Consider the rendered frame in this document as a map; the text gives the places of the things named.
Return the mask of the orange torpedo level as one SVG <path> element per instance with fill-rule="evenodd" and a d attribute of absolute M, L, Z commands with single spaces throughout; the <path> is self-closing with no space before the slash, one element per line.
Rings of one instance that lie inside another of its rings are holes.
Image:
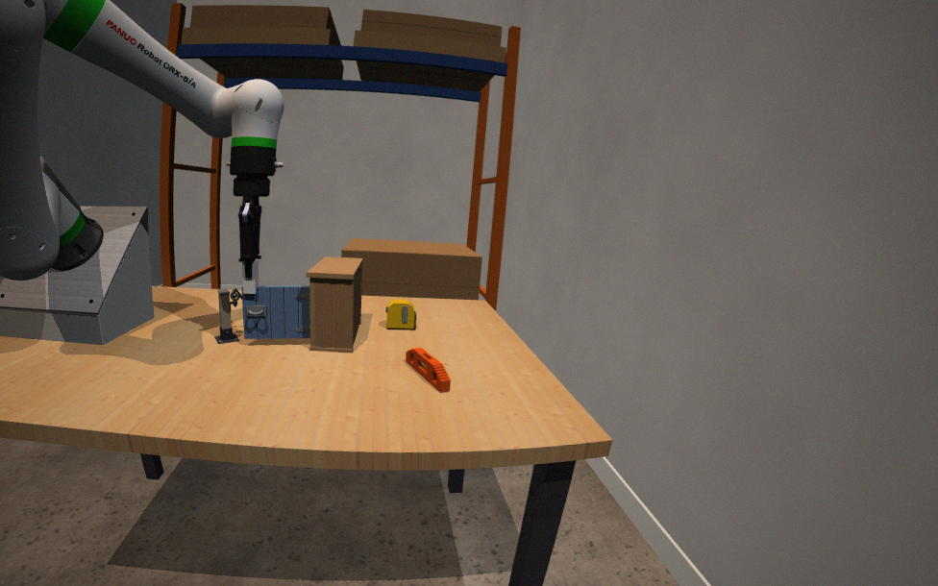
<path fill-rule="evenodd" d="M 444 366 L 422 348 L 408 350 L 406 362 L 440 393 L 450 391 L 451 380 Z"/>

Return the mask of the yellow tape measure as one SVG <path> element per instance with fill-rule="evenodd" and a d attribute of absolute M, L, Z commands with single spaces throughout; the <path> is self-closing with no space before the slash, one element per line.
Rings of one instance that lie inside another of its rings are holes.
<path fill-rule="evenodd" d="M 407 300 L 393 300 L 387 304 L 387 330 L 416 330 L 416 312 Z"/>

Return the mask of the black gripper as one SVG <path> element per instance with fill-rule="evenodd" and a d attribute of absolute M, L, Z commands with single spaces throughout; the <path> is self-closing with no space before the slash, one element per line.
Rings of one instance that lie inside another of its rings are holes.
<path fill-rule="evenodd" d="M 268 196 L 269 190 L 269 179 L 250 177 L 234 178 L 234 195 L 243 196 L 242 206 L 240 206 L 238 213 L 240 235 L 239 261 L 242 261 L 243 294 L 256 294 L 256 286 L 259 286 L 259 259 L 261 259 L 258 244 L 261 216 L 259 197 Z"/>

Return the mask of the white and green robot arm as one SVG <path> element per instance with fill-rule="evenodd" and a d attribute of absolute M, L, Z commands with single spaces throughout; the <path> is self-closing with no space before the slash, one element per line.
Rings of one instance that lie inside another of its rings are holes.
<path fill-rule="evenodd" d="M 74 269 L 94 256 L 104 236 L 39 154 L 43 39 L 142 88 L 206 134 L 231 136 L 231 175 L 267 179 L 284 166 L 276 159 L 284 98 L 270 82 L 219 85 L 111 0 L 0 0 L 1 277 L 27 281 L 51 267 Z"/>

